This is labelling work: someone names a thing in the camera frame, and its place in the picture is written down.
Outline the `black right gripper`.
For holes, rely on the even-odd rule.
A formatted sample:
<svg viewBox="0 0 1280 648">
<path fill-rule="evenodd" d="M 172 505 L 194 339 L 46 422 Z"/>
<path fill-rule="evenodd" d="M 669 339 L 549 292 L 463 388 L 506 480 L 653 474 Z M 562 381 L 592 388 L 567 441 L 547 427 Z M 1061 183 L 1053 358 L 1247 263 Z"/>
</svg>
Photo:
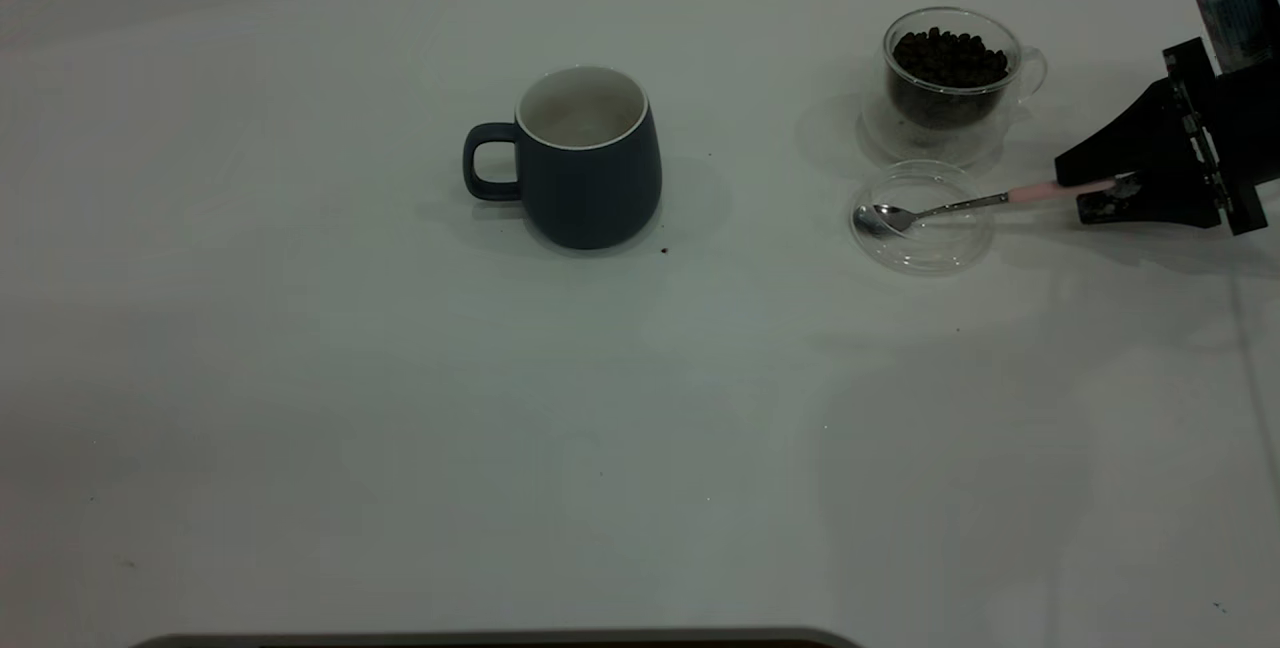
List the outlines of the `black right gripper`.
<svg viewBox="0 0 1280 648">
<path fill-rule="evenodd" d="M 1062 187 L 1112 186 L 1076 197 L 1080 223 L 1265 229 L 1258 188 L 1279 170 L 1277 56 L 1217 74 L 1192 38 L 1164 60 L 1167 77 L 1053 160 Z"/>
</svg>

